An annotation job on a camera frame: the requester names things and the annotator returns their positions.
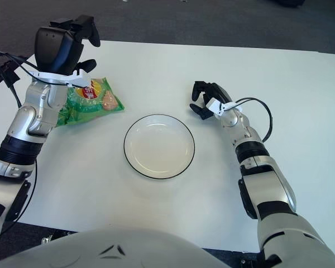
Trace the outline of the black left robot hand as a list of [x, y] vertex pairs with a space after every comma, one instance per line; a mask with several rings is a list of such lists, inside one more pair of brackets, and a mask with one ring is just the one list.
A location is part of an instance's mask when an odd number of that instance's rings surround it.
[[97, 62], [89, 59], [80, 62], [87, 39], [95, 46], [101, 45], [94, 17], [81, 15], [78, 18], [50, 21], [47, 27], [40, 27], [35, 37], [35, 60], [39, 71], [72, 75], [75, 70], [91, 72]]

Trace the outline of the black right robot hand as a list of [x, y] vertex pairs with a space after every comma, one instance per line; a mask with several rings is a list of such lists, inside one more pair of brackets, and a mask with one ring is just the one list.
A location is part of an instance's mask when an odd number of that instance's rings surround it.
[[216, 83], [206, 83], [204, 81], [195, 81], [192, 91], [192, 101], [196, 102], [202, 94], [204, 107], [200, 107], [194, 103], [189, 106], [194, 113], [196, 113], [202, 120], [208, 119], [214, 116], [214, 113], [210, 111], [206, 105], [212, 99], [220, 101], [225, 104], [231, 102], [231, 97], [228, 93]]

